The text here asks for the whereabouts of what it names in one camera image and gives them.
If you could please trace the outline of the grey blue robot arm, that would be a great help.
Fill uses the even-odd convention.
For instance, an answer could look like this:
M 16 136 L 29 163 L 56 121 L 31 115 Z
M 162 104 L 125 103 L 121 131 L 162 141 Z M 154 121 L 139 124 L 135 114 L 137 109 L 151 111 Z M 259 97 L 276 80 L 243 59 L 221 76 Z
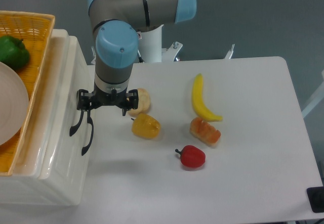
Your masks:
M 196 0 L 87 2 L 96 53 L 94 89 L 78 91 L 77 109 L 81 112 L 101 106 L 117 106 L 123 112 L 136 109 L 138 91 L 128 90 L 128 84 L 138 59 L 138 32 L 193 19 Z

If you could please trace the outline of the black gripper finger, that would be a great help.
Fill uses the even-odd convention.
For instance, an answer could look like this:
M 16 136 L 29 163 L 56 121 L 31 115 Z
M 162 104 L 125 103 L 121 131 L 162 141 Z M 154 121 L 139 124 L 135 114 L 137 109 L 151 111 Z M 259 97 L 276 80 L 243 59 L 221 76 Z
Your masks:
M 131 109 L 138 109 L 139 105 L 139 94 L 137 89 L 130 90 L 125 94 L 121 103 L 122 116 L 125 116 Z
M 93 93 L 90 93 L 88 90 L 79 89 L 77 92 L 77 110 L 87 112 L 87 117 L 91 117 L 92 110 L 92 96 Z

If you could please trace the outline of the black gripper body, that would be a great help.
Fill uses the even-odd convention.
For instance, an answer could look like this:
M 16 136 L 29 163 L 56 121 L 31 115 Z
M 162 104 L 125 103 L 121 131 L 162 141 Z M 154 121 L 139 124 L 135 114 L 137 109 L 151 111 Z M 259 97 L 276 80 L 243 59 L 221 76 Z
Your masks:
M 113 89 L 111 93 L 106 93 L 95 85 L 92 93 L 92 109 L 97 109 L 102 106 L 117 106 L 121 109 L 123 98 L 128 92 L 125 89 L 118 93 L 116 89 Z

